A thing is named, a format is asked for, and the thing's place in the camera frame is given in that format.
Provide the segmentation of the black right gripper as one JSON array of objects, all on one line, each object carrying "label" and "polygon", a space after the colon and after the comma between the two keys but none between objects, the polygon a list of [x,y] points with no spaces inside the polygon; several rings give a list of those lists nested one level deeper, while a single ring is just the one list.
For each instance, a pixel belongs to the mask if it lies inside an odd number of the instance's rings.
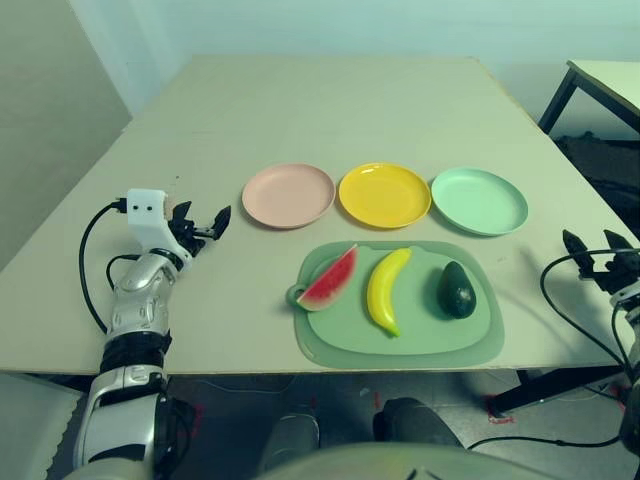
[{"label": "black right gripper", "polygon": [[[564,229],[562,240],[568,255],[579,267],[581,279],[593,280],[596,285],[610,295],[631,286],[639,279],[639,250],[620,234],[603,230],[609,249],[587,251],[584,242],[575,234]],[[604,271],[594,269],[594,256],[612,254],[605,263]]]}]

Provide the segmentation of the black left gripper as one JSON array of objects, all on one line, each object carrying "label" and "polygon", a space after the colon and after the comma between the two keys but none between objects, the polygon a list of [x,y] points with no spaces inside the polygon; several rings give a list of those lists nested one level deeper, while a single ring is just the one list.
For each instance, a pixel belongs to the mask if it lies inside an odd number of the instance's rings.
[{"label": "black left gripper", "polygon": [[191,201],[177,204],[173,208],[172,220],[168,222],[168,226],[178,244],[195,258],[205,247],[207,240],[218,240],[224,234],[231,220],[232,208],[228,205],[221,209],[209,231],[198,229],[195,223],[187,218],[191,204]]}]

